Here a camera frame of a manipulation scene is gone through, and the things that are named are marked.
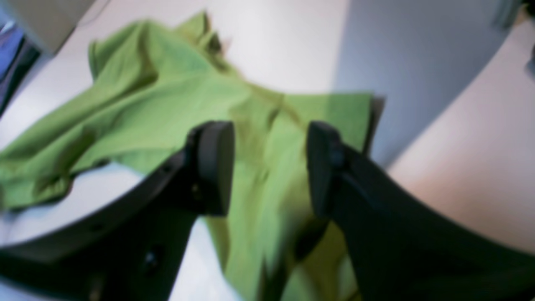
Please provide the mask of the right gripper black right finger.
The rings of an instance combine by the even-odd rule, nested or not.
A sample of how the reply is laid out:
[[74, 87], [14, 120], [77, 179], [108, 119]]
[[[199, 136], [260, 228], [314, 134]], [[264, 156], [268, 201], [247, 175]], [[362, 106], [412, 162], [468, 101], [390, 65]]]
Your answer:
[[342, 231], [364, 301], [532, 301], [534, 257], [403, 190], [326, 122], [306, 135], [314, 213]]

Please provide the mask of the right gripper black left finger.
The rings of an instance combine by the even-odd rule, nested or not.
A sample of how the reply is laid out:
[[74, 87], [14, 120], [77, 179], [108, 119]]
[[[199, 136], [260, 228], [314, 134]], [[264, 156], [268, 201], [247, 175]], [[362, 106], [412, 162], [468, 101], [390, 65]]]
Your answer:
[[124, 196], [50, 234], [1, 247], [1, 281], [70, 301], [166, 301], [199, 215], [229, 211], [231, 121], [191, 129], [184, 147]]

